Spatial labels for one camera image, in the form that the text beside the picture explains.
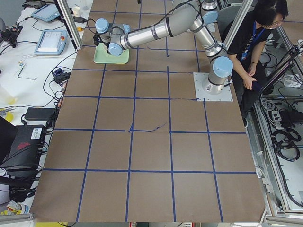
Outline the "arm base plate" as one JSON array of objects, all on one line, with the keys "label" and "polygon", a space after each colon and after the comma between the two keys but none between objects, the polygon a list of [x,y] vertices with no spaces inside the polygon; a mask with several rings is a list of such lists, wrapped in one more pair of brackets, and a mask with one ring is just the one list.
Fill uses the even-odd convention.
[{"label": "arm base plate", "polygon": [[206,72],[194,72],[194,85],[197,101],[232,102],[233,97],[227,78],[222,85],[214,85],[208,80]]}]

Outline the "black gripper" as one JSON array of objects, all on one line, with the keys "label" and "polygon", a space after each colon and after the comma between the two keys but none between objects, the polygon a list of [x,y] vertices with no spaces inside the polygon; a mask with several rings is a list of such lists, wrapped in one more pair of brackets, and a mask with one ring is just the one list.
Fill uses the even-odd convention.
[{"label": "black gripper", "polygon": [[93,43],[94,45],[99,45],[100,43],[102,43],[102,39],[98,34],[94,34]]}]

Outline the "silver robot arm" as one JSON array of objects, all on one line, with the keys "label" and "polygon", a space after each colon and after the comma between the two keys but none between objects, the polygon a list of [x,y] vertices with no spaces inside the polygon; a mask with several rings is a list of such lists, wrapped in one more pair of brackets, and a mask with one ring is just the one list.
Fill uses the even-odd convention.
[{"label": "silver robot arm", "polygon": [[210,72],[203,80],[202,88],[211,95],[221,93],[232,72],[233,63],[227,57],[225,45],[219,42],[206,26],[207,19],[217,19],[217,12],[209,11],[202,16],[197,0],[174,0],[172,7],[160,21],[134,31],[130,30],[129,25],[109,23],[100,18],[95,22],[94,45],[102,44],[109,55],[119,57],[126,50],[141,44],[190,31],[200,42],[210,61]]}]

